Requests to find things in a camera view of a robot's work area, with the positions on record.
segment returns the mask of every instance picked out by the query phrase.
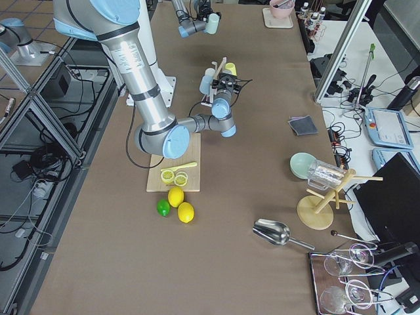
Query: lemon slice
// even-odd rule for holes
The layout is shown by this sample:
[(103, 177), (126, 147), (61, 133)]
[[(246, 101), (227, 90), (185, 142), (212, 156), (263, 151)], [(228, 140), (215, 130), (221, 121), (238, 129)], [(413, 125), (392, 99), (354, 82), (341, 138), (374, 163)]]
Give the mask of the lemon slice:
[(166, 171), (160, 173), (160, 178), (165, 184), (171, 184), (175, 178), (175, 174), (171, 170), (167, 169)]
[(178, 172), (173, 180), (174, 184), (183, 187), (188, 182), (188, 174), (185, 172)]

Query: lemon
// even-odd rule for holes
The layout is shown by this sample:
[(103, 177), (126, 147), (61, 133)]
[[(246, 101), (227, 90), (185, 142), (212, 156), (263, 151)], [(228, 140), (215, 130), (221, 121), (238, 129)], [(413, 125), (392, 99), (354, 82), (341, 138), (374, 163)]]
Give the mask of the lemon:
[(164, 182), (165, 184), (170, 184), (173, 182), (174, 179), (174, 174), (171, 170), (166, 170), (160, 173), (160, 178), (162, 180), (162, 182)]
[(183, 187), (188, 182), (188, 174), (185, 172), (178, 172), (174, 179), (174, 184)]
[(169, 204), (177, 208), (184, 201), (184, 191), (179, 187), (172, 187), (168, 193)]
[(194, 208), (188, 202), (183, 202), (178, 208), (178, 218), (183, 223), (188, 223), (194, 218)]

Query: yellow handle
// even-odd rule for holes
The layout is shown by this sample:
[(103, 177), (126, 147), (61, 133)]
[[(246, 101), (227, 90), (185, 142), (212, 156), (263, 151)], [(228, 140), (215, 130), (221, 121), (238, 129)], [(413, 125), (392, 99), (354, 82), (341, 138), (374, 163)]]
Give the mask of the yellow handle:
[(190, 162), (190, 163), (182, 164), (182, 165), (179, 165), (179, 166), (174, 166), (174, 167), (168, 167), (166, 169), (161, 169), (160, 171), (163, 172), (163, 171), (168, 171), (169, 170), (169, 171), (175, 172), (178, 169), (186, 169), (188, 167), (195, 167), (195, 166), (197, 166), (197, 162)]

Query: wooden base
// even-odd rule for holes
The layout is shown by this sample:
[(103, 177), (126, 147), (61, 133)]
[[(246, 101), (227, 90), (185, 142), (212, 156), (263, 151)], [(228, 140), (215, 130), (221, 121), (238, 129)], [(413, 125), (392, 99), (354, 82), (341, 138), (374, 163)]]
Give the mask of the wooden base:
[(322, 200), (317, 196), (307, 196), (302, 198), (297, 204), (297, 214), (300, 220), (314, 230), (325, 230), (334, 219), (334, 212), (327, 204), (321, 212), (315, 214), (315, 206)]
[[(190, 162), (197, 162), (197, 166), (188, 169), (179, 169), (188, 175), (187, 184), (182, 187), (185, 192), (199, 192), (200, 191), (200, 157), (201, 157), (201, 134), (193, 133), (190, 138), (190, 145), (183, 156), (178, 159), (164, 159), (163, 162), (153, 169), (149, 169), (149, 176), (147, 178), (147, 192), (167, 192), (174, 184), (165, 184), (160, 178), (160, 170), (168, 167), (174, 167)], [(155, 165), (162, 157), (152, 154), (150, 158), (150, 165)]]

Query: blue tablet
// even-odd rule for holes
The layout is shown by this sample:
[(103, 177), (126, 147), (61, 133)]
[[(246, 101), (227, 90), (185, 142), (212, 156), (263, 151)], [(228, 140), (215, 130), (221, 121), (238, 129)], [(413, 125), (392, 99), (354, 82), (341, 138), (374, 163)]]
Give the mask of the blue tablet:
[(413, 141), (401, 112), (367, 107), (365, 125), (370, 139), (377, 146), (413, 148)]

